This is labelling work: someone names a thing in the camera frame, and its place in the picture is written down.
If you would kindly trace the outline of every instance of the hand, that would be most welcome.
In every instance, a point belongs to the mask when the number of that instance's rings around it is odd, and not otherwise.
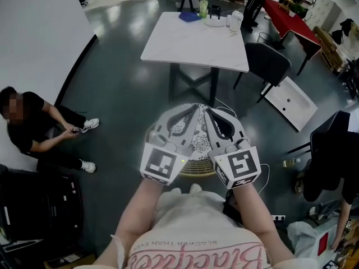
[[[77,127],[75,127],[74,125],[72,125],[71,123],[64,123],[63,127],[65,128],[65,130],[70,131],[72,129],[78,129]]]
[[[71,131],[71,129],[68,129],[61,134],[61,136],[64,140],[69,140],[69,139],[75,138],[75,137],[77,137],[77,135],[78,135],[78,133],[73,133]]]
[[[330,246],[330,250],[333,251],[333,252],[334,252],[335,250],[337,250],[337,247],[338,247],[338,245],[339,245],[339,242],[340,242],[340,238],[335,237],[332,246]]]

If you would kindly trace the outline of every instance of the white wall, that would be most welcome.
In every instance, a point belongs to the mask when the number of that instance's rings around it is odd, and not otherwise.
[[[33,91],[50,103],[94,33],[78,0],[0,0],[0,88]],[[0,164],[35,170],[0,118]]]
[[[359,5],[355,0],[332,0],[335,2],[340,9],[344,12],[344,14],[348,17],[348,15],[353,16],[354,22],[359,24]]]

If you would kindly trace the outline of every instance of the white sneaker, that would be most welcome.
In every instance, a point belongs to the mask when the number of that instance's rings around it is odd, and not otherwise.
[[[202,188],[197,183],[191,185],[190,193],[197,193],[200,191],[202,191]]]
[[[84,122],[84,128],[80,128],[82,133],[87,132],[89,129],[98,127],[100,124],[100,119],[91,119]]]
[[[86,170],[88,173],[93,173],[96,170],[96,165],[82,160],[81,169]]]
[[[313,206],[311,209],[309,209],[309,216],[311,215],[315,215],[316,212],[315,212],[315,206]]]
[[[181,191],[181,189],[179,187],[173,188],[171,190],[171,192],[174,192],[174,193],[177,193],[177,194],[182,194],[182,191]]]

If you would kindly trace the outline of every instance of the white t-shirt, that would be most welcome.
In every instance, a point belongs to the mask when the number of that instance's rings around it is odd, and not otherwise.
[[[164,193],[151,231],[133,244],[126,268],[270,268],[266,250],[252,232],[222,214],[223,201],[212,192]],[[124,260],[120,240],[118,268]],[[105,269],[80,266],[78,269]],[[274,269],[317,269],[315,259],[293,259]]]
[[[308,2],[309,4],[314,2],[314,0],[305,0],[305,1]],[[310,9],[310,5],[307,4],[306,2],[302,3],[302,6],[306,9]]]

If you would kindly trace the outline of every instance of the green bottle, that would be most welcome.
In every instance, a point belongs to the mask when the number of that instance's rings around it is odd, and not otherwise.
[[[207,18],[207,8],[208,8],[208,0],[201,0],[200,1],[200,17],[202,19]]]

